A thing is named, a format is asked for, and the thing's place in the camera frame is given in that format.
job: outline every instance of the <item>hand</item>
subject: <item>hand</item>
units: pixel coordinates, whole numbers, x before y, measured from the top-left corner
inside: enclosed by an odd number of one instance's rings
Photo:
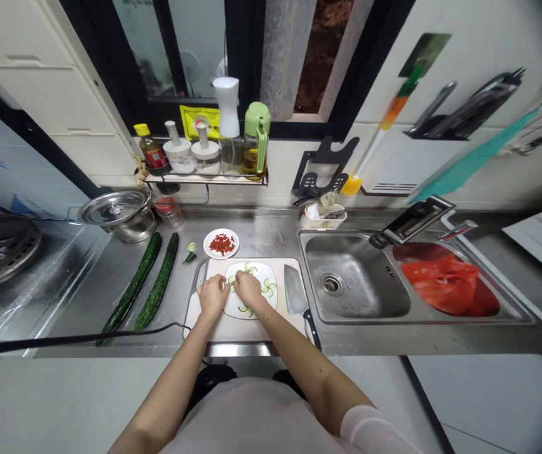
[[[266,298],[263,297],[260,290],[260,281],[250,273],[238,271],[235,274],[233,284],[235,293],[243,303],[251,308],[257,315],[266,307],[270,307]]]
[[[223,286],[226,280],[224,276],[217,274],[197,288],[197,296],[200,297],[202,307],[201,317],[209,320],[219,318],[229,296],[229,286]]]

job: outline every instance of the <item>chopped red chili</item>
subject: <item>chopped red chili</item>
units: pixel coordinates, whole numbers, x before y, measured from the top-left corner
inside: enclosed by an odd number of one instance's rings
[[[231,252],[235,249],[233,237],[227,237],[225,233],[218,234],[214,237],[212,243],[210,243],[210,249],[216,252],[220,252],[224,257],[225,252]]]

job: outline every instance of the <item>window frame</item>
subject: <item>window frame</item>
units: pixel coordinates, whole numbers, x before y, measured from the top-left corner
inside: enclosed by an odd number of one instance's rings
[[[184,84],[182,65],[168,0],[152,0],[175,83]],[[224,0],[229,75],[239,79],[238,117],[260,98],[266,0]],[[338,92],[328,122],[272,122],[273,139],[342,142],[359,113],[415,0],[375,0]],[[155,136],[168,135],[164,121],[174,120],[184,134],[179,105],[216,108],[213,98],[149,96],[139,74],[112,0],[61,0],[70,22],[90,56],[120,116],[132,131],[147,123]]]

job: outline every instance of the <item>small bowl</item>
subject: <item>small bowl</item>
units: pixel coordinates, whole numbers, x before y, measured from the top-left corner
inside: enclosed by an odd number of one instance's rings
[[[213,239],[221,233],[224,233],[227,236],[232,236],[234,240],[233,244],[235,245],[233,250],[230,252],[226,252],[225,255],[221,254],[218,251],[213,251],[212,249],[210,249],[210,243],[212,243]],[[238,251],[238,249],[239,249],[239,238],[233,230],[229,230],[229,229],[212,230],[208,235],[206,235],[206,238],[204,240],[204,252],[208,255],[208,257],[212,257],[213,259],[217,259],[217,260],[228,259],[232,257]]]

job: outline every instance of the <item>window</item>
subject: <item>window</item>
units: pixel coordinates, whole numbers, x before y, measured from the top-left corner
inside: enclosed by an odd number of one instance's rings
[[[347,135],[415,0],[61,0],[120,114],[167,135],[239,79],[276,139]]]

